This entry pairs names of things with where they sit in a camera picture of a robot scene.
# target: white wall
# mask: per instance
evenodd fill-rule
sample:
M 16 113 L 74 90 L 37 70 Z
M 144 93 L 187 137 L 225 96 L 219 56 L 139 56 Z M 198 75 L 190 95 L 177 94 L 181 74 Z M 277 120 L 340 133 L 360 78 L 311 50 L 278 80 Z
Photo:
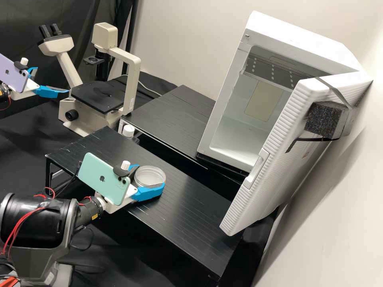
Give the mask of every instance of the white wall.
M 366 5 L 365 17 L 383 15 L 381 2 Z M 256 287 L 383 286 L 383 21 L 348 31 L 333 33 L 348 34 L 375 81 L 352 134 L 331 144 L 288 205 Z
M 378 2 L 141 0 L 132 52 L 142 59 L 143 71 L 216 99 L 253 10 L 345 42 L 362 56 L 381 17 L 369 7 Z
M 383 286 L 381 0 L 142 0 L 142 68 L 216 98 L 252 10 L 343 42 L 375 78 L 352 134 L 334 142 L 288 206 L 257 287 Z

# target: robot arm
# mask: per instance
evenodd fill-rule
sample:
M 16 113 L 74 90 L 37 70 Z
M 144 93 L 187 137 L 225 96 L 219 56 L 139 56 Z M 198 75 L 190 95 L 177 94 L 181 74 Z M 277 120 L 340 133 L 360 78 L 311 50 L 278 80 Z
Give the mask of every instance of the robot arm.
M 7 250 L 7 238 L 17 222 L 38 208 L 43 209 L 22 223 L 23 228 L 19 229 L 13 246 Z M 76 230 L 100 218 L 103 212 L 96 197 L 77 202 L 75 199 L 51 199 L 45 195 L 6 195 L 0 204 L 0 240 L 5 246 L 3 259 L 12 259 L 6 266 L 9 275 L 15 275 L 17 271 L 26 286 L 68 286 L 72 267 L 57 263 L 57 260 L 69 252 Z

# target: black cable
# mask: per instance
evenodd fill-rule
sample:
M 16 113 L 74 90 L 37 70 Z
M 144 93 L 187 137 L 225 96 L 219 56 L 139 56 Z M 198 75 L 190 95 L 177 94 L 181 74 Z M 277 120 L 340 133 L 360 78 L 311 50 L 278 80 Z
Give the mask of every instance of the black cable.
M 82 161 L 79 161 L 78 164 L 77 164 L 77 169 L 75 171 L 75 173 L 73 174 L 73 176 L 71 177 L 71 179 L 68 181 L 68 183 L 62 188 L 62 190 L 60 190 L 58 193 L 56 193 L 56 197 L 62 193 L 67 187 L 68 185 L 70 185 L 75 179 L 76 179 L 76 176 L 77 174 L 79 173 L 79 170 L 80 170 L 80 167 L 81 167 L 81 163 Z
M 96 265 L 87 265 L 87 264 L 77 264 L 77 263 L 72 263 L 72 262 L 65 262 L 65 261 L 60 261 L 58 262 L 60 264 L 65 264 L 65 265 L 70 265 L 73 268 L 76 268 L 77 271 L 85 273 L 85 274 L 102 274 L 106 271 L 106 269 L 103 266 L 96 266 Z M 77 267 L 85 267 L 85 268 L 90 268 L 90 269 L 99 269 L 99 271 L 85 271 L 85 270 L 79 270 Z
M 339 138 L 336 139 L 329 139 L 329 138 L 296 138 L 292 141 L 290 146 L 287 148 L 285 153 L 290 152 L 292 147 L 295 145 L 296 142 L 332 142 L 335 140 L 338 140 Z
M 94 238 L 95 234 L 94 234 L 93 230 L 91 230 L 90 228 L 87 228 L 86 226 L 84 226 L 84 228 L 82 228 L 79 232 L 81 232 L 82 230 L 85 230 L 85 229 L 90 230 L 90 232 L 92 234 L 91 240 L 89 241 L 89 245 L 86 248 L 80 248 L 80 247 L 77 247 L 76 245 L 71 245 L 71 247 L 73 247 L 79 251 L 85 251 L 85 250 L 88 250 L 92 246 L 93 238 Z

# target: black table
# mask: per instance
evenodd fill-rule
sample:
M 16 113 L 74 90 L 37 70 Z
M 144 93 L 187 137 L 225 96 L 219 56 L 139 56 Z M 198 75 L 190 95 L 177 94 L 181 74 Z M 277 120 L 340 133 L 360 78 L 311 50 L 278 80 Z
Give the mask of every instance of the black table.
M 74 174 L 87 152 L 112 166 L 127 159 L 164 170 L 162 196 L 128 205 L 125 210 L 205 266 L 219 281 L 241 238 L 241 233 L 229 237 L 219 228 L 230 206 L 228 200 L 108 127 L 48 154 L 47 176 L 52 163 Z
M 198 161 L 196 157 L 214 103 L 182 85 L 135 109 L 122 120 L 144 134 L 140 137 L 142 147 L 232 201 L 244 177 Z

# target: white plastic mount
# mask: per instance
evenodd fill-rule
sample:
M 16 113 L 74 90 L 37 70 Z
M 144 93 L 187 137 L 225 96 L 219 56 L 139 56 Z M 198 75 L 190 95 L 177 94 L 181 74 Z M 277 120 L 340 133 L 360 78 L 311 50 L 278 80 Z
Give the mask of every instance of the white plastic mount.
M 115 205 L 112 202 L 110 202 L 106 197 L 103 197 L 98 192 L 95 192 L 95 197 L 100 201 L 104 211 L 106 211 L 109 214 L 112 214 L 116 212 L 117 210 L 121 209 L 125 205 L 131 203 L 134 201 L 134 199 L 131 198 L 132 195 L 137 193 L 137 188 L 130 184 L 128 187 L 128 191 L 126 192 L 125 199 L 122 201 L 121 205 Z

